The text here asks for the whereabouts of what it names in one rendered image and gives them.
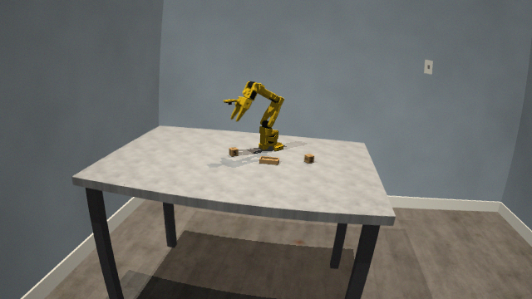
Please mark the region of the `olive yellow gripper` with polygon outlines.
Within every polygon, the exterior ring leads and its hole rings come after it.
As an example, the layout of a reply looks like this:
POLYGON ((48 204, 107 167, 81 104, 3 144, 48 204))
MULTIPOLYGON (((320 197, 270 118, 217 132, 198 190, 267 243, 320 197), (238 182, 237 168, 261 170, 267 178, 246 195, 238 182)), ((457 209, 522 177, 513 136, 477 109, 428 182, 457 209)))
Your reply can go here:
POLYGON ((237 100, 224 100, 224 103, 229 103, 229 105, 232 105, 232 102, 235 102, 235 109, 231 115, 231 120, 238 114, 237 116, 237 119, 236 121, 239 121, 241 119, 241 117, 243 116, 243 114, 246 112, 246 110, 249 109, 249 107, 251 106, 252 104, 252 101, 249 100, 248 98, 246 97, 239 97, 237 100), (235 102, 236 101, 236 102, 235 102), (239 105, 238 105, 239 104, 239 105), (241 108, 240 108, 240 105, 241 105, 241 108))

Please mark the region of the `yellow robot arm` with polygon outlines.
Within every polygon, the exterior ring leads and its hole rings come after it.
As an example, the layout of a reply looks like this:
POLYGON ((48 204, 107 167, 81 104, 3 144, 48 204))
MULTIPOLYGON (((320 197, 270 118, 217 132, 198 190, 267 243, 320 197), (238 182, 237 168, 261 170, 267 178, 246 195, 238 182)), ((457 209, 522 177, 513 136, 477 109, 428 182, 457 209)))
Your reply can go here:
POLYGON ((243 90, 244 97, 254 101, 257 94, 260 94, 261 96, 271 100, 268 109, 265 111, 264 116, 260 121, 260 124, 262 126, 259 127, 259 148, 261 148, 262 150, 266 150, 269 146, 273 146, 273 150, 281 150, 283 149, 283 145, 282 143, 277 142, 278 132, 276 130, 273 130, 271 127, 273 127, 273 124, 278 117, 278 113, 280 111, 281 105, 283 104, 284 98, 281 96, 278 97, 273 92, 264 89, 264 85, 260 83, 254 81, 247 82, 243 90), (270 120, 267 121, 269 117, 270 120))

